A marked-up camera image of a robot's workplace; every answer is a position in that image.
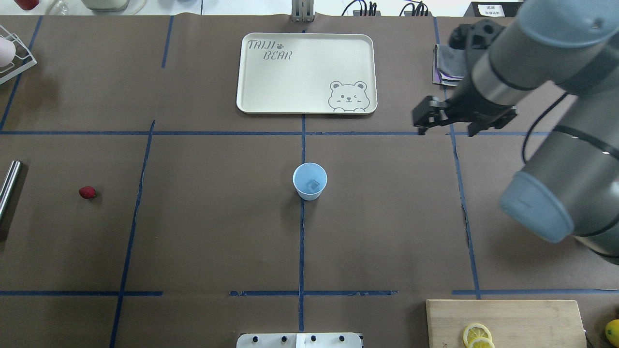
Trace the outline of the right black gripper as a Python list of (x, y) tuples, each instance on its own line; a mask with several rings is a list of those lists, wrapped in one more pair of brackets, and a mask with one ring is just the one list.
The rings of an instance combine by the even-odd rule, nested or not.
[(467, 135), (473, 137), (490, 128), (501, 130), (518, 115), (517, 106), (498, 105), (487, 101), (474, 88), (456, 90), (441, 101), (426, 96), (412, 110), (412, 121), (418, 135), (425, 135), (433, 127), (451, 123), (468, 123)]

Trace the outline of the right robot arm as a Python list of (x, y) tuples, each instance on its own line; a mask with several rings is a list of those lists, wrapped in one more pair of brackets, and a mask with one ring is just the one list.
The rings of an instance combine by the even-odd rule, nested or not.
[(467, 123), (470, 137), (501, 129), (517, 104), (551, 82), (574, 102), (500, 198), (502, 211), (541, 239), (567, 236), (618, 264), (618, 2), (526, 0), (513, 22), (489, 17), (454, 29), (466, 75), (444, 101), (412, 110), (420, 135)]

